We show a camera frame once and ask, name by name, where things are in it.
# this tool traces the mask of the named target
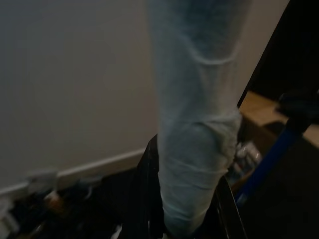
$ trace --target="floor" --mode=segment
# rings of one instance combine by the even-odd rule
[[[274,121],[286,122],[287,117],[275,111],[277,103],[253,92],[248,92],[240,107],[241,113],[262,126]],[[311,125],[304,137],[314,146],[319,148],[319,126]]]

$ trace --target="wrinkled fabric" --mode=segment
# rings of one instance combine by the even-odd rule
[[[250,0],[148,0],[159,103],[159,182],[176,238],[203,222],[235,154],[236,57]]]

